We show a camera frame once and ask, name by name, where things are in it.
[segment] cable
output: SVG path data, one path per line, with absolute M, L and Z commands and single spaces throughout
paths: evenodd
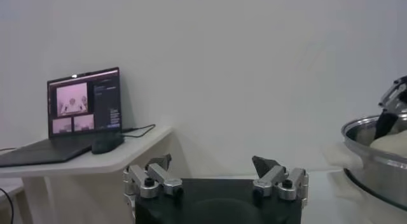
M 2 188 L 0 188 L 0 191 L 2 191 L 6 195 L 6 197 L 8 199 L 8 202 L 10 203 L 10 207 L 11 207 L 11 221 L 10 221 L 10 223 L 13 224 L 13 222 L 14 222 L 14 205 L 13 205 L 13 201 L 10 199 L 10 196 L 8 196 L 6 191 L 4 191 Z
M 122 130 L 123 133 L 127 133 L 127 132 L 134 131 L 134 130 L 143 130 L 143 129 L 148 129 L 148 130 L 146 130 L 144 133 L 142 133 L 141 135 L 138 135 L 138 136 L 130 136 L 130 135 L 125 135 L 125 134 L 122 134 L 122 136 L 123 137 L 132 137 L 132 138 L 141 138 L 141 137 L 145 136 L 150 130 L 153 130 L 155 128 L 155 126 L 156 126 L 155 124 L 151 124 L 151 125 L 147 125 L 145 127 L 123 129 Z
M 0 151 L 7 151 L 7 150 L 14 150 L 14 149 L 17 149 L 17 148 L 1 148 Z

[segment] table leg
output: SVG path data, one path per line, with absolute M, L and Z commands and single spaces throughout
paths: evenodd
M 33 224 L 58 224 L 45 178 L 23 178 Z
M 27 196 L 25 195 L 25 192 L 20 192 L 15 196 L 15 206 L 18 206 L 22 223 L 32 224 L 31 212 L 27 203 Z
M 18 206 L 18 202 L 16 197 L 12 198 L 13 207 L 14 207 L 14 222 L 13 224 L 25 224 L 21 218 L 20 208 Z
M 58 224 L 131 224 L 121 171 L 51 177 Z

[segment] white cloth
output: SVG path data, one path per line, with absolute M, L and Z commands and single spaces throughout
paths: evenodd
M 378 138 L 371 143 L 370 147 L 407 157 L 407 130 Z
M 363 161 L 353 151 L 350 151 L 345 144 L 337 143 L 321 148 L 322 154 L 329 165 L 347 169 L 362 169 Z
M 405 224 L 407 212 L 394 207 L 360 189 L 343 171 L 331 172 L 328 176 L 336 197 L 357 204 L 359 223 L 363 224 Z

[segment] stainless steel pot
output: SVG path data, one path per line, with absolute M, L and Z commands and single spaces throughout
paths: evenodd
M 407 114 L 399 116 L 390 134 L 407 130 Z M 361 118 L 342 127 L 346 147 L 363 161 L 362 169 L 345 172 L 367 192 L 407 210 L 407 158 L 369 147 L 378 117 Z

